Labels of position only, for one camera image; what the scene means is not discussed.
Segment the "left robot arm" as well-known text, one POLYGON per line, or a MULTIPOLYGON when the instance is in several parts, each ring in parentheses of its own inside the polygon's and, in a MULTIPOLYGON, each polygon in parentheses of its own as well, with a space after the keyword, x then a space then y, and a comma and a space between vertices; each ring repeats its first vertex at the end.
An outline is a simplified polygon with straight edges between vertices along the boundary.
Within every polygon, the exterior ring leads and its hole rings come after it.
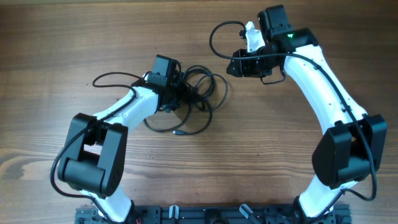
POLYGON ((178 60, 157 55, 152 70, 125 85, 128 93, 93 116, 73 117, 50 171, 60 195, 91 200, 102 223, 139 223, 134 202, 120 186, 127 136, 139 123, 174 102, 178 60))

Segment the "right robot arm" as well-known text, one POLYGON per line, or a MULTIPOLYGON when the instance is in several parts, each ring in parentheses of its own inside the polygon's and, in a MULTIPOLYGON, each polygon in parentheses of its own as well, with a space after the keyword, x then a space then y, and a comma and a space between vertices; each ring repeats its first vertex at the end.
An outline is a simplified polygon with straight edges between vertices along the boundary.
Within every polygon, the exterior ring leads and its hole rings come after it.
POLYGON ((370 116, 352 99, 328 66, 318 40, 308 28, 294 29, 283 6, 259 12, 258 25, 243 25, 246 48, 230 56, 227 73, 265 78, 279 67, 299 86, 320 123, 323 136, 312 154, 315 172, 293 203, 270 205, 266 223, 347 223, 349 208, 338 200, 365 178, 377 181, 387 123, 370 116))

